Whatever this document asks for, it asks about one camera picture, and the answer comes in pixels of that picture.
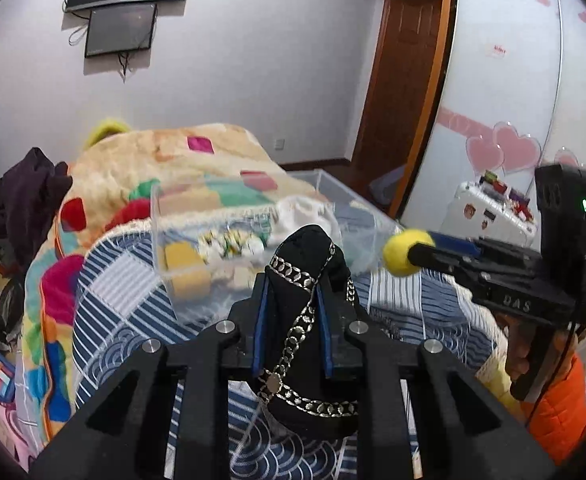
orange jacket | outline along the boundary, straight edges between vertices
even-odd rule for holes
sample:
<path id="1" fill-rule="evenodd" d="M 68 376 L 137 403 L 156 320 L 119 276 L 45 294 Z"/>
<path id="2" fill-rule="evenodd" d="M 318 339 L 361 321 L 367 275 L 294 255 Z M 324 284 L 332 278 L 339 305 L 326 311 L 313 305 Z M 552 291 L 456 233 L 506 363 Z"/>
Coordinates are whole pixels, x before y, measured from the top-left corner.
<path id="1" fill-rule="evenodd" d="M 532 403 L 521 405 L 528 418 Z M 586 378 L 576 355 L 566 378 L 553 384 L 540 401 L 528 429 L 556 464 L 582 439 L 586 432 Z"/>

clear plastic box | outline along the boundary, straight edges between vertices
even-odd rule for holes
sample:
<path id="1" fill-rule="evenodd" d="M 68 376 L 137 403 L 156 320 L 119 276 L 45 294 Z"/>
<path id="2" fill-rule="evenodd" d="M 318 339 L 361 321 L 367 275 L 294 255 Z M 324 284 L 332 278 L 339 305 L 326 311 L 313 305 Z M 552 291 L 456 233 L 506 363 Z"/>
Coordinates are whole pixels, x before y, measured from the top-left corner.
<path id="1" fill-rule="evenodd" d="M 224 319 L 289 234 L 319 224 L 353 274 L 377 268 L 396 222 L 323 170 L 206 177 L 151 192 L 153 261 L 178 320 Z"/>

cable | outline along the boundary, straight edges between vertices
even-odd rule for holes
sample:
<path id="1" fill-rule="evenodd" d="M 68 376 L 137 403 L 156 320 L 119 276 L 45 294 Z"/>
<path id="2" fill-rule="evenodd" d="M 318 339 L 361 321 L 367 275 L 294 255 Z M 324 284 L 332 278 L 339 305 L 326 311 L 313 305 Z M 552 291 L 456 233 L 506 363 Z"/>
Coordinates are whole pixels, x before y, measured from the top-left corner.
<path id="1" fill-rule="evenodd" d="M 149 42 L 149 47 L 150 47 L 150 43 L 153 42 L 153 36 L 154 36 L 156 27 L 157 27 L 157 8 L 155 8 L 155 14 L 153 16 L 153 24 L 151 25 L 151 30 L 149 30 L 144 35 L 142 40 L 137 45 L 137 49 L 135 49 L 133 51 L 127 50 L 125 52 L 118 52 L 118 61 L 119 61 L 119 65 L 122 67 L 122 79 L 124 80 L 124 83 L 126 82 L 126 73 L 129 71 L 128 65 L 129 65 L 130 59 L 133 57 L 134 53 L 137 52 L 142 47 L 142 45 L 144 44 L 144 42 L 147 40 L 147 38 L 149 36 L 150 36 L 150 42 Z"/>
<path id="2" fill-rule="evenodd" d="M 533 409 L 531 410 L 531 413 L 528 416 L 526 423 L 524 425 L 526 428 L 528 428 L 528 425 L 531 423 L 533 415 L 535 415 L 535 410 L 537 410 L 537 407 L 539 406 L 539 403 L 542 401 L 542 398 L 545 396 L 546 392 L 548 391 L 548 388 L 551 387 L 551 384 L 553 384 L 553 381 L 557 377 L 557 374 L 559 373 L 560 368 L 562 367 L 562 363 L 564 362 L 564 359 L 566 359 L 566 355 L 569 352 L 570 344 L 572 342 L 573 336 L 575 335 L 576 328 L 577 328 L 577 324 L 575 323 L 575 321 L 572 321 L 570 323 L 569 336 L 568 336 L 568 339 L 566 340 L 566 344 L 564 345 L 564 350 L 562 351 L 562 355 L 560 355 L 560 360 L 557 361 L 557 366 L 555 367 L 555 370 L 553 371 L 551 376 L 548 378 L 548 380 L 544 383 L 544 386 L 542 387 L 542 390 L 540 391 L 539 397 L 537 397 L 537 400 L 535 400 L 535 403 L 533 404 Z"/>
<path id="3" fill-rule="evenodd" d="M 78 14 L 77 12 L 73 12 L 72 10 L 68 10 L 67 7 L 68 7 L 68 0 L 64 0 L 62 2 L 62 12 L 63 13 L 68 12 L 68 13 L 72 14 L 73 16 L 81 18 L 82 20 L 87 20 L 87 21 L 90 20 L 90 18 L 88 18 L 87 16 L 82 16 L 82 15 Z"/>
<path id="4" fill-rule="evenodd" d="M 88 30 L 89 30 L 89 28 L 87 25 L 80 25 L 79 27 L 77 27 L 73 32 L 71 32 L 71 35 L 68 37 L 68 44 L 70 46 L 78 45 L 80 43 L 80 41 L 82 40 L 82 38 L 84 36 L 86 36 L 86 33 L 88 32 Z M 83 34 L 74 40 L 73 37 L 80 31 L 83 31 Z"/>
<path id="5" fill-rule="evenodd" d="M 126 82 L 126 72 L 128 71 L 128 61 L 130 60 L 130 52 L 118 52 L 119 65 L 122 67 L 122 78 Z"/>

dark purple cloth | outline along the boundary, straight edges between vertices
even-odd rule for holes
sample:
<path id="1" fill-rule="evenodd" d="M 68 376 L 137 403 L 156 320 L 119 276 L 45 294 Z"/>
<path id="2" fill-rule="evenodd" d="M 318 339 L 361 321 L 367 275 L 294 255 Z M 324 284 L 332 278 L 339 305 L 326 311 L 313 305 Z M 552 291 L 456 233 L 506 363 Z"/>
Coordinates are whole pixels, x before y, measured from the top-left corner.
<path id="1" fill-rule="evenodd" d="M 8 241 L 17 269 L 22 272 L 46 240 L 73 183 L 67 171 L 65 162 L 54 166 L 42 150 L 32 148 L 0 178 L 0 240 Z M 4 259 L 2 264 L 10 267 Z"/>

yellow sponge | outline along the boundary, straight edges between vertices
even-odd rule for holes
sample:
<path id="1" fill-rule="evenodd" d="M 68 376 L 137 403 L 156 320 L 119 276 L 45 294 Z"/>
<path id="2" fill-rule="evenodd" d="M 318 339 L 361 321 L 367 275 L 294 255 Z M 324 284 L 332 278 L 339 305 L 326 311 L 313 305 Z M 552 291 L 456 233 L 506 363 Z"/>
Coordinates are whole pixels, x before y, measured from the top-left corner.
<path id="1" fill-rule="evenodd" d="M 435 247 L 433 238 L 426 231 L 406 229 L 388 238 L 382 258 L 384 266 L 393 276 L 410 276 L 420 270 L 409 261 L 409 250 L 415 244 L 425 244 Z"/>
<path id="2" fill-rule="evenodd" d="M 164 248 L 166 267 L 171 270 L 185 269 L 170 279 L 173 294 L 180 300 L 196 300 L 210 293 L 211 273 L 204 260 L 188 242 L 175 242 Z"/>

